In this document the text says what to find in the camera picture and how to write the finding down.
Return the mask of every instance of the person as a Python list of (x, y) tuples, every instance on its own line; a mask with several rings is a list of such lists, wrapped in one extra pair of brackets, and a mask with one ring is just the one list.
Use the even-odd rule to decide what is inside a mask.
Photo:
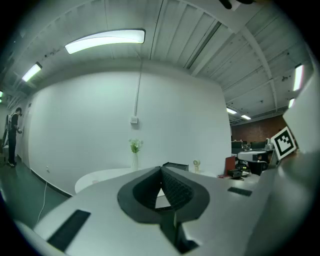
[(16, 151), (16, 136), (17, 132), (19, 134), (22, 133), (22, 131), (18, 127), (18, 118), (22, 115), (22, 109), (21, 107), (18, 107), (15, 112), (11, 116), (11, 125), (9, 127), (8, 132), (8, 140), (9, 140), (9, 159), (8, 164), (11, 167), (14, 167), (17, 163), (15, 162), (15, 151)]

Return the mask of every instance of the dark floor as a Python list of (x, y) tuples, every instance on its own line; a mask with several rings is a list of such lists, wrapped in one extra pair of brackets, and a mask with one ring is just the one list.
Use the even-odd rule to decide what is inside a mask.
[(44, 192), (45, 205), (40, 220), (68, 198), (49, 186), (45, 191), (46, 184), (21, 161), (17, 161), (15, 168), (0, 163), (0, 189), (12, 218), (33, 229), (44, 203)]

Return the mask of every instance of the glass vase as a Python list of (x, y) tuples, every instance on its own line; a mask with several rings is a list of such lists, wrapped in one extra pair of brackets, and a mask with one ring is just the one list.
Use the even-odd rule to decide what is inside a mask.
[(131, 170), (133, 172), (138, 171), (138, 153), (132, 153)]

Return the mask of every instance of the white table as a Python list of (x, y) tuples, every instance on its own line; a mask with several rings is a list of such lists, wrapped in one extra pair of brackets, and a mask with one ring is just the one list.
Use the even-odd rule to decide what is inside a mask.
[[(145, 167), (138, 168), (137, 172), (140, 170), (146, 169)], [(82, 176), (78, 181), (76, 182), (74, 186), (75, 193), (79, 193), (81, 190), (95, 184), (98, 182), (110, 180), (122, 175), (126, 175), (131, 173), (131, 168), (120, 168), (120, 169), (108, 169), (108, 170), (99, 170), (95, 172), (91, 172), (86, 174), (85, 176)], [(158, 194), (158, 197), (164, 196), (164, 192), (162, 189), (160, 189), (160, 192)]]

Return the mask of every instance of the brick wall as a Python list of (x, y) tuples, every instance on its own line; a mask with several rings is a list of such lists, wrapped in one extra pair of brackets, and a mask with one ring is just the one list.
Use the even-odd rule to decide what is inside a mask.
[(232, 139), (250, 142), (262, 142), (287, 126), (282, 115), (268, 119), (231, 126)]

